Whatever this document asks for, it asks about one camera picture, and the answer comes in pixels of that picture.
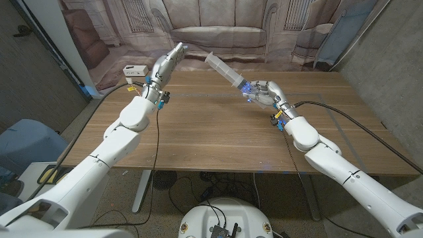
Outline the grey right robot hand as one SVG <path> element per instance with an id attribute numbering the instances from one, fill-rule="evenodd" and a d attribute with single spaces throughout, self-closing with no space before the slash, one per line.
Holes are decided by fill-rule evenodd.
<path id="1" fill-rule="evenodd" d="M 246 82 L 241 92 L 249 102 L 255 102 L 261 108 L 274 105 L 279 110 L 292 108 L 282 89 L 273 81 Z"/>

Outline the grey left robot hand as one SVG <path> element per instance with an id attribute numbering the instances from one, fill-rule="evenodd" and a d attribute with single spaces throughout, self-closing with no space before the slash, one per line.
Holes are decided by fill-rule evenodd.
<path id="1" fill-rule="evenodd" d="M 161 56 L 153 65 L 151 81 L 163 89 L 170 81 L 175 67 L 184 59 L 188 46 L 178 43 L 169 53 Z"/>

